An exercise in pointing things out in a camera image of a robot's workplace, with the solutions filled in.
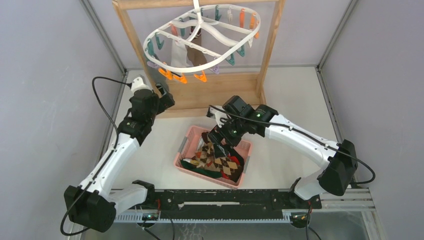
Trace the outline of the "black sock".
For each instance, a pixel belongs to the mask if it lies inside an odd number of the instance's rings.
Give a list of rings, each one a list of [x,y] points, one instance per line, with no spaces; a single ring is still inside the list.
[[[245,159],[235,149],[231,149],[230,160],[236,164],[236,169],[233,171],[230,178],[233,182],[236,183],[244,171]]]

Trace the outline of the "dark brown argyle sock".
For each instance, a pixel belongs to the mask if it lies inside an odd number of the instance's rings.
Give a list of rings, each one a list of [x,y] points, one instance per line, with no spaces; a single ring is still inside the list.
[[[228,154],[222,155],[222,153],[219,152],[220,148],[209,139],[208,132],[203,132],[201,134],[201,140],[203,144],[198,148],[197,152],[205,151],[213,155],[213,159],[211,163],[209,163],[210,166],[205,167],[205,169],[220,172],[222,175],[221,178],[231,180],[231,175],[236,169],[236,164],[230,159],[230,151],[233,148],[229,149]]]

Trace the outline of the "pink plastic basket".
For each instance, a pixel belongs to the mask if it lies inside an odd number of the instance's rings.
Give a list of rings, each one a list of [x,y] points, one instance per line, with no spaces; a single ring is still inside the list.
[[[237,190],[241,187],[245,175],[246,175],[246,171],[248,168],[248,164],[250,161],[250,157],[251,157],[251,152],[252,152],[252,143],[246,140],[241,140],[240,143],[234,147],[234,150],[237,151],[238,154],[240,154],[240,156],[244,159],[244,168],[243,168],[243,172],[239,178],[238,181],[236,182],[232,182],[229,179],[225,179],[225,178],[217,178],[217,179],[213,179],[210,177],[207,177],[205,175],[193,172],[191,170],[185,169],[182,167],[181,165],[181,160],[185,159],[185,158],[190,158],[190,157],[194,157],[195,156],[195,151],[199,148],[199,143],[201,140],[201,134],[203,132],[206,132],[207,129],[200,127],[200,126],[196,126],[196,125],[192,125],[188,130],[187,133],[183,139],[183,141],[181,142],[181,145],[179,147],[179,150],[174,158],[173,164],[174,166],[182,173],[185,173],[187,175],[191,175],[193,177],[199,178],[199,179],[203,179],[204,181],[210,182],[210,183],[214,183],[216,185],[220,185],[229,189],[233,189],[233,190]]]

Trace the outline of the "dark green sock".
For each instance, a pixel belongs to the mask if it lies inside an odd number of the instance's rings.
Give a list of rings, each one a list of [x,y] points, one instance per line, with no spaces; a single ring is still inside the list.
[[[194,173],[198,173],[212,179],[219,179],[222,177],[222,174],[219,171],[205,169],[204,163],[195,159],[184,158],[180,160],[180,164],[186,170],[190,170]]]

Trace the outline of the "white round clip hanger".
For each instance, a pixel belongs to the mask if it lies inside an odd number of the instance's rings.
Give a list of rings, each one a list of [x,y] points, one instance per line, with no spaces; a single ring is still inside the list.
[[[220,65],[234,66],[237,58],[247,56],[253,41],[259,38],[261,17],[251,8],[234,4],[199,4],[193,1],[194,9],[181,14],[151,32],[144,40],[143,51],[147,65],[156,69],[166,79],[186,84],[193,76],[207,82],[207,71],[218,75]],[[191,43],[201,31],[201,46]],[[207,63],[189,67],[171,66],[172,41],[182,42],[187,47],[204,53]]]

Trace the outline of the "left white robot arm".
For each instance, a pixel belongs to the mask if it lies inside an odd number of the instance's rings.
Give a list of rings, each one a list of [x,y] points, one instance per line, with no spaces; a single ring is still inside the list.
[[[160,83],[157,95],[145,83],[131,84],[131,108],[117,127],[117,136],[92,172],[78,185],[68,186],[64,192],[64,219],[104,233],[117,215],[136,205],[153,207],[157,196],[154,185],[141,180],[111,192],[112,186],[129,158],[141,147],[152,131],[157,115],[172,107],[173,96]]]

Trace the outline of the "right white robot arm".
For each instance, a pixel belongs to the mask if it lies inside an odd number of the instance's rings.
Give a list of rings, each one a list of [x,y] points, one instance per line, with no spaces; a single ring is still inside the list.
[[[290,188],[289,203],[295,208],[322,193],[343,196],[358,168],[352,142],[320,137],[265,104],[254,108],[234,95],[222,106],[210,105],[207,117],[216,121],[209,138],[222,153],[237,146],[244,134],[257,134],[297,150],[318,166],[316,172],[298,178]]]

